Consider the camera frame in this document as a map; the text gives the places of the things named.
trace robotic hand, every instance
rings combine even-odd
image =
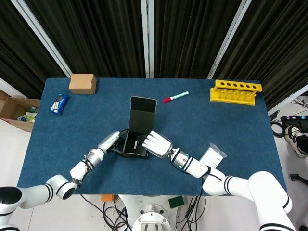
[[[170,140],[154,131],[143,140],[142,147],[160,158],[169,157],[172,164],[181,171],[196,178],[203,177],[205,181],[202,188],[209,195],[230,194],[254,202],[260,231],[295,231],[286,215],[292,209],[292,201],[269,172],[254,173],[248,180],[225,176],[179,148],[174,149]]]
[[[121,154],[116,149],[117,141],[125,133],[127,129],[111,133],[99,143],[97,149],[91,149],[70,171],[70,182],[62,175],[56,175],[45,184],[30,188],[0,187],[0,231],[19,231],[15,225],[8,224],[17,207],[33,208],[51,201],[54,195],[62,200],[69,198],[83,179],[103,160],[105,154],[109,151]]]

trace black curtain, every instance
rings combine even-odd
[[[154,76],[206,78],[241,0],[155,0]]]
[[[214,78],[260,80],[268,109],[308,84],[308,1],[253,0]]]
[[[46,78],[65,75],[11,1],[1,1],[0,17],[0,78],[40,99]]]
[[[145,77],[140,0],[26,0],[73,73]]]

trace green object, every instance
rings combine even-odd
[[[184,203],[184,199],[182,196],[177,196],[177,197],[169,199],[170,208],[176,208],[184,204],[185,203]]]

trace yellow test tube rack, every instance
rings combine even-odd
[[[261,84],[216,79],[215,87],[210,89],[210,101],[255,106],[256,93],[261,91]]]

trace orange object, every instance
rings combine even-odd
[[[110,195],[110,194],[104,194],[104,195],[101,195],[101,201],[102,202],[111,202],[115,199],[115,196],[114,195]]]

